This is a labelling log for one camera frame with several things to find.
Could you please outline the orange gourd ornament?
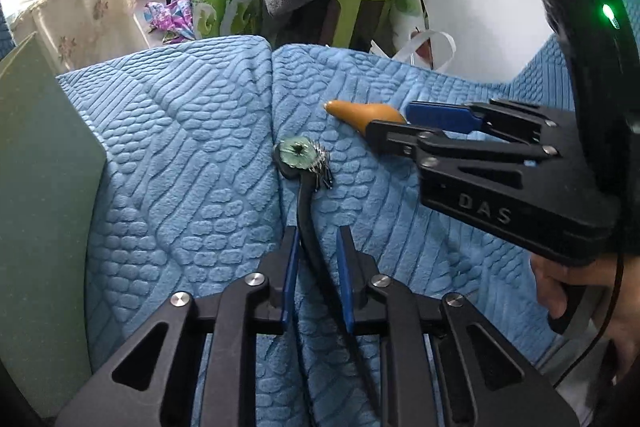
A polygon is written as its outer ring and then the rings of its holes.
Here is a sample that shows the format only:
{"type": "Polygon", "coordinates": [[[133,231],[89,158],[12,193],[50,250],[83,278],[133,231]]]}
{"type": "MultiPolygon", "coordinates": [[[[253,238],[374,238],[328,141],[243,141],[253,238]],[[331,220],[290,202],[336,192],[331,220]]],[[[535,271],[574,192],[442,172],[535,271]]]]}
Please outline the orange gourd ornament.
{"type": "Polygon", "coordinates": [[[398,109],[386,104],[331,100],[324,103],[323,108],[326,113],[356,129],[362,136],[367,134],[368,124],[375,120],[393,124],[407,122],[398,109]]]}

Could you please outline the green flower hairpin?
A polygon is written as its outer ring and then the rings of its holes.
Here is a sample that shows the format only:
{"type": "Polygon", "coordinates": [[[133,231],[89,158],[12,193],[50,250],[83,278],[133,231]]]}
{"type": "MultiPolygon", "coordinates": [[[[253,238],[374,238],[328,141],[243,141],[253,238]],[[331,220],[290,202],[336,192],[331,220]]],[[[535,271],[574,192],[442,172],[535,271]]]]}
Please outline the green flower hairpin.
{"type": "Polygon", "coordinates": [[[294,180],[303,173],[311,175],[314,191],[320,186],[331,190],[334,176],[329,151],[306,136],[292,136],[278,142],[272,151],[273,161],[285,179],[294,180]]]}

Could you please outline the white printed shopping bag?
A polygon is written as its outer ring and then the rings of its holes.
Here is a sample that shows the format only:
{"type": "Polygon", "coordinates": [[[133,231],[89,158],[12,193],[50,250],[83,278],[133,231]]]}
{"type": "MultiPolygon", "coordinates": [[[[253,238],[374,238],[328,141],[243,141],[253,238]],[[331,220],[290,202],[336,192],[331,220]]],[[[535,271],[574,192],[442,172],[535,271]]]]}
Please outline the white printed shopping bag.
{"type": "Polygon", "coordinates": [[[388,22],[371,52],[412,66],[446,72],[457,45],[445,31],[431,29],[424,0],[390,0],[388,22]]]}

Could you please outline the green plastic stool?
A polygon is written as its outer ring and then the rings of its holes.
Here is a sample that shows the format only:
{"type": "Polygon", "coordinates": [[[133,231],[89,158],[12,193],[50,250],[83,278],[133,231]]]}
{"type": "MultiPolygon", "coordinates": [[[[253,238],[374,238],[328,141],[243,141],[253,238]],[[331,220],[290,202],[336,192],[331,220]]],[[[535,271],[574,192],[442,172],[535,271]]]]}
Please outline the green plastic stool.
{"type": "Polygon", "coordinates": [[[329,0],[319,44],[369,51],[388,23],[393,0],[329,0]]]}

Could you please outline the green cardboard box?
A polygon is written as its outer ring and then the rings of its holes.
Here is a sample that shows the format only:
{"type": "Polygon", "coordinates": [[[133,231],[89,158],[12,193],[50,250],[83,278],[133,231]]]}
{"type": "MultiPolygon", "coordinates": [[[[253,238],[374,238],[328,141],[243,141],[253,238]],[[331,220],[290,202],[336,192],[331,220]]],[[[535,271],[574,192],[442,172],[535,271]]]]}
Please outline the green cardboard box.
{"type": "Polygon", "coordinates": [[[198,40],[262,32],[262,0],[191,0],[198,40]]]}

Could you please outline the green-rimmed white box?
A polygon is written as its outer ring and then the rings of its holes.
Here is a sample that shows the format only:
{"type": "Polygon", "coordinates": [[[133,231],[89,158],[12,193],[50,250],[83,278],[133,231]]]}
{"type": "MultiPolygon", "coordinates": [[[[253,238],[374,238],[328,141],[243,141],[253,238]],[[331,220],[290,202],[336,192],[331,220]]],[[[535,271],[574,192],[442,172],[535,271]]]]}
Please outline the green-rimmed white box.
{"type": "Polygon", "coordinates": [[[29,36],[1,62],[1,367],[40,418],[91,373],[85,264],[104,164],[29,36]]]}

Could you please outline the purple patterned cloth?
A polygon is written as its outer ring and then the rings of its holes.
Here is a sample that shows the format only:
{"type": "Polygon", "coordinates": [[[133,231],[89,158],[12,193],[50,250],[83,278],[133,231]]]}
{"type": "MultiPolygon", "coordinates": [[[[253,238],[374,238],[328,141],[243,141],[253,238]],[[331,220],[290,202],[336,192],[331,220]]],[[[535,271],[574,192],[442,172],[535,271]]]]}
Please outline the purple patterned cloth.
{"type": "Polygon", "coordinates": [[[192,0],[149,1],[143,17],[150,31],[162,34],[162,43],[173,44],[195,40],[192,0]]]}

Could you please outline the cream embroidered cover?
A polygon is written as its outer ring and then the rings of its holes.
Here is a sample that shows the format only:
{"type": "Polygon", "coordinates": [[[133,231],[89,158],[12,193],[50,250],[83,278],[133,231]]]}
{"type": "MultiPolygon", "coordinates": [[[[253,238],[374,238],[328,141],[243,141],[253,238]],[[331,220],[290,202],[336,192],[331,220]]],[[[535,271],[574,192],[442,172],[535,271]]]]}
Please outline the cream embroidered cover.
{"type": "Polygon", "coordinates": [[[149,49],[137,1],[21,0],[8,22],[17,42],[38,35],[56,69],[69,72],[149,49]]]}

